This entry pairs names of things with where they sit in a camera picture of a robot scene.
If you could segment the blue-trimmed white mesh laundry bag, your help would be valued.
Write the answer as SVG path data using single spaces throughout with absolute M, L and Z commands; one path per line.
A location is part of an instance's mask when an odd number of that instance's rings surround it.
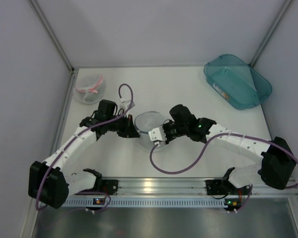
M 135 129 L 140 135 L 137 142 L 143 150 L 150 152 L 154 146 L 154 143 L 150 140 L 149 131 L 159 127 L 166 121 L 168 121 L 168 118 L 165 115 L 155 111 L 144 112 L 135 118 Z

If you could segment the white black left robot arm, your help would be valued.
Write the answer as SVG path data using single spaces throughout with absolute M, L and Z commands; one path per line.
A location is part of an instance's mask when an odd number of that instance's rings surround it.
M 80 192 L 104 191 L 102 174 L 94 169 L 71 173 L 71 166 L 83 152 L 107 132 L 121 138 L 138 138 L 133 116 L 128 109 L 119 115 L 115 102 L 101 100 L 98 109 L 84 118 L 70 139 L 43 162 L 35 161 L 29 170 L 28 195 L 36 203 L 58 209 L 66 199 Z

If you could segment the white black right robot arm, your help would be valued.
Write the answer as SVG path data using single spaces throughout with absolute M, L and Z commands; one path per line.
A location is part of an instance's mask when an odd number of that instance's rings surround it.
M 286 140 L 275 137 L 265 140 L 238 134 L 208 118 L 197 118 L 189 109 L 176 105 L 169 111 L 172 120 L 163 125 L 166 143 L 187 136 L 192 141 L 215 145 L 250 159 L 253 164 L 232 167 L 223 176 L 229 187 L 265 184 L 283 190 L 297 165 Z

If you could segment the teal plastic tray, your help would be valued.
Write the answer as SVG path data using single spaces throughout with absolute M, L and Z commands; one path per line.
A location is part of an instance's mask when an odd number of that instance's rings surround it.
M 270 82 L 240 58 L 225 54 L 204 66 L 207 83 L 232 107 L 254 108 L 272 93 Z

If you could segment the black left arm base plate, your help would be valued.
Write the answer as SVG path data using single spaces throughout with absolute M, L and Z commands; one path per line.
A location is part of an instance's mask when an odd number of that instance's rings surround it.
M 103 192 L 108 195 L 115 195 L 118 191 L 119 181 L 116 179 L 100 179 L 98 178 L 93 188 L 88 191 Z

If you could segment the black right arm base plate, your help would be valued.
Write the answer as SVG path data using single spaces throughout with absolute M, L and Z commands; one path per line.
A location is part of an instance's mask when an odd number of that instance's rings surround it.
M 225 196 L 225 195 L 248 195 L 250 186 L 237 188 L 229 181 L 222 179 L 206 180 L 206 190 L 209 196 Z

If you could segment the aluminium front rail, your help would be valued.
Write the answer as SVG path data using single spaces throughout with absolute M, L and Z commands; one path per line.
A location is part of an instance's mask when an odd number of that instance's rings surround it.
M 206 197 L 209 178 L 115 178 L 118 181 L 116 196 L 150 197 Z M 298 197 L 298 188 L 277 190 L 267 185 L 254 185 L 252 197 L 255 198 L 291 198 Z

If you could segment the left aluminium corner post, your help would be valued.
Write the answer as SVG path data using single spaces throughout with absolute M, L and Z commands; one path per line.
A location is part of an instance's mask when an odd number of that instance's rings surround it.
M 44 11 L 42 10 L 39 2 L 37 0 L 29 0 L 28 2 L 31 5 L 35 14 L 37 15 L 39 21 L 43 25 L 45 31 L 47 32 L 50 40 L 52 41 L 55 49 L 57 50 L 57 52 L 60 55 L 61 59 L 63 60 L 64 64 L 66 65 L 67 69 L 70 72 L 73 72 L 74 68 L 73 68 L 61 42 L 59 41 L 55 31 L 53 30 L 48 18 L 46 17 Z

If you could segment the aluminium corner post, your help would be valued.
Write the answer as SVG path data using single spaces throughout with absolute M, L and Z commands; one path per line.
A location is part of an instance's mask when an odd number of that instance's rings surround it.
M 269 42 L 272 40 L 274 34 L 276 33 L 277 29 L 281 25 L 283 19 L 291 9 L 292 5 L 294 4 L 295 0 L 284 0 L 282 2 L 281 7 L 274 15 L 272 23 L 269 25 L 267 32 L 265 33 L 259 47 L 257 48 L 255 54 L 253 55 L 249 66 L 254 67 L 257 62 L 259 61 L 260 57 L 264 53 L 266 47 L 268 46 Z
M 37 15 L 39 21 L 43 25 L 45 31 L 47 32 L 50 40 L 52 41 L 55 49 L 57 50 L 57 52 L 60 55 L 61 59 L 63 60 L 64 64 L 66 65 L 67 69 L 70 72 L 73 72 L 74 68 L 73 68 L 61 42 L 59 41 L 55 31 L 53 30 L 48 18 L 46 17 L 44 11 L 42 10 L 39 2 L 37 0 L 29 0 L 28 2 L 31 5 L 35 14 Z

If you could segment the right aluminium corner post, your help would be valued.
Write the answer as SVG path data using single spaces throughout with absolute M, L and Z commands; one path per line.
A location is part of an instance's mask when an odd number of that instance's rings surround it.
M 284 0 L 282 2 L 281 7 L 274 15 L 272 23 L 269 25 L 267 32 L 265 33 L 259 47 L 257 48 L 255 54 L 253 55 L 249 66 L 254 67 L 257 62 L 259 61 L 260 57 L 264 53 L 266 47 L 268 46 L 269 42 L 272 40 L 274 34 L 276 33 L 277 29 L 281 25 L 283 19 L 291 9 L 292 5 L 294 4 L 295 0 Z

